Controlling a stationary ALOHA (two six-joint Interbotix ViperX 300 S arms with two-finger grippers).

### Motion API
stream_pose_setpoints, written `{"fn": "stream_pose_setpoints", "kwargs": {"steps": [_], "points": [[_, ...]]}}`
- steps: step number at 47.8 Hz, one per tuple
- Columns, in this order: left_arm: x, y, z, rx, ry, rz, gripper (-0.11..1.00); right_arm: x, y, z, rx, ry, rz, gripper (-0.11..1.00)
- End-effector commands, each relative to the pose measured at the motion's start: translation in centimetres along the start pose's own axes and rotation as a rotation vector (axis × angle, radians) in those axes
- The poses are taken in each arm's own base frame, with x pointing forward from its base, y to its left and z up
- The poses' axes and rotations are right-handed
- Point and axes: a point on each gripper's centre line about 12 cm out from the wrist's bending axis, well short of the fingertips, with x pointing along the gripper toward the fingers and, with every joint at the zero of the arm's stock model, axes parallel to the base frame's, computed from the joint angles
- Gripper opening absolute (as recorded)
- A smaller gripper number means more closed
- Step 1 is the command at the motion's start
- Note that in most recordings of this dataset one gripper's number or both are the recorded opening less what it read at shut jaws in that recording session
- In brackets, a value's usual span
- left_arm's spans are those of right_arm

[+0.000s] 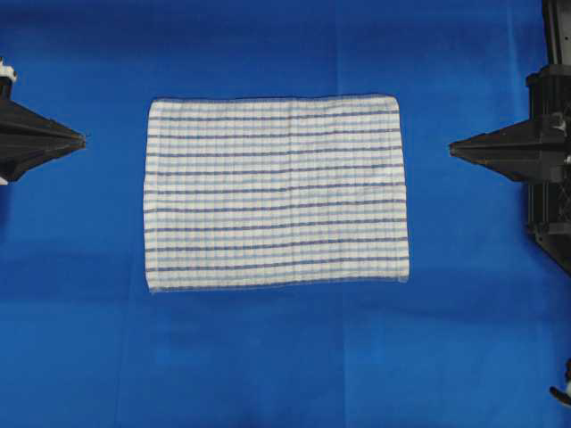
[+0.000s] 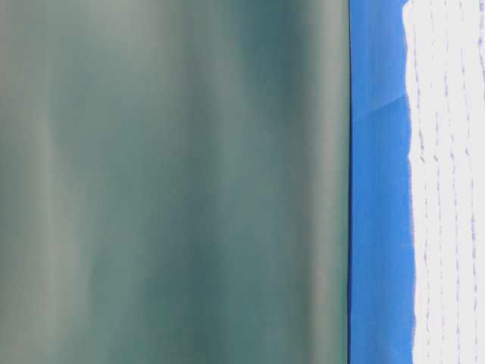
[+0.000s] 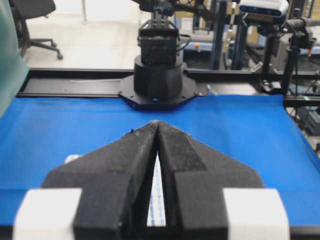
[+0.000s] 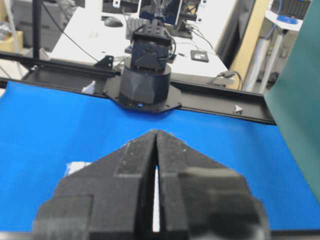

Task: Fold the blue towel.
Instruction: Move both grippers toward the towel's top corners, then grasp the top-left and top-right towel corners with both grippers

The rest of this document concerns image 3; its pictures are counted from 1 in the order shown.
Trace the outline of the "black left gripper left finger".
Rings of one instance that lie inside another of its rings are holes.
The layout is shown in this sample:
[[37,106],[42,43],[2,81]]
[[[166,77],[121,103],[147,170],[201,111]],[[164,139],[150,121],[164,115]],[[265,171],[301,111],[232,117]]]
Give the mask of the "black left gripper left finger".
[[13,224],[16,240],[119,240],[156,158],[158,123],[52,169],[29,190]]

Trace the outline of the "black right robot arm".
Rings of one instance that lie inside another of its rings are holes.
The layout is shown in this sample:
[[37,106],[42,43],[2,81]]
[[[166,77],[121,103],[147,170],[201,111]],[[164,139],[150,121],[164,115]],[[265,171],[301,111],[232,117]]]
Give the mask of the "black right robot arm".
[[138,29],[140,55],[134,60],[134,91],[156,101],[174,98],[183,89],[178,56],[182,47],[179,29],[168,18],[175,12],[189,12],[213,22],[215,14],[201,0],[138,0],[137,4],[151,18]]

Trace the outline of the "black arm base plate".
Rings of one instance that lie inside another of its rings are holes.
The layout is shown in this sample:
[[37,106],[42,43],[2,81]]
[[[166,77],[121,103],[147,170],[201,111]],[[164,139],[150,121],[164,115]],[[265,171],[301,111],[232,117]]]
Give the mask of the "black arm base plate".
[[161,99],[158,96],[150,97],[134,90],[134,76],[122,78],[119,84],[118,95],[133,109],[136,110],[170,110],[199,96],[195,80],[184,76],[182,90],[177,96]]

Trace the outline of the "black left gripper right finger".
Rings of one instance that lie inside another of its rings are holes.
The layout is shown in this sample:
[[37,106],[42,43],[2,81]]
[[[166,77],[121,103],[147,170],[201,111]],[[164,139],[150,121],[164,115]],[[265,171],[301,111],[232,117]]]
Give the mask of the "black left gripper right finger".
[[157,129],[165,216],[184,240],[288,240],[277,190],[247,165],[163,121]]

